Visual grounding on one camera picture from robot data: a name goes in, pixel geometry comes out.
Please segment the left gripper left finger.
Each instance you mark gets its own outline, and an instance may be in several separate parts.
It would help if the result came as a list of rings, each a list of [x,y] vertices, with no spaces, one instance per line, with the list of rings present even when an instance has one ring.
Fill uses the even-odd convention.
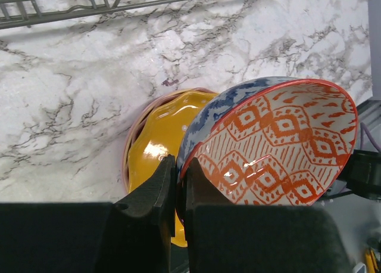
[[[116,203],[2,203],[2,272],[169,272],[175,159]]]

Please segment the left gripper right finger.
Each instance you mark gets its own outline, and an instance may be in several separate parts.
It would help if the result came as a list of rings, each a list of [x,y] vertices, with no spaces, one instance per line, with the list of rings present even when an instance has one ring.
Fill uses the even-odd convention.
[[[183,182],[190,272],[351,272],[337,226],[324,210],[235,205],[197,159]]]

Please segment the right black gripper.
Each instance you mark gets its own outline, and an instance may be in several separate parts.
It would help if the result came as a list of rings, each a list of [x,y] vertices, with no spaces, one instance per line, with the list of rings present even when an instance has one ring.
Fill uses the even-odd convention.
[[[346,166],[347,188],[357,196],[380,200],[380,153],[354,150]]]

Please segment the red blue patterned bowl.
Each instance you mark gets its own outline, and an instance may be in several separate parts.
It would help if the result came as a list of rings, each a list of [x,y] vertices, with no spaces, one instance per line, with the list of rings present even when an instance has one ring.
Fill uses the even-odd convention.
[[[354,149],[358,112],[339,85],[262,77],[214,97],[193,119],[177,154],[183,183],[197,159],[235,204],[311,205],[334,183]]]

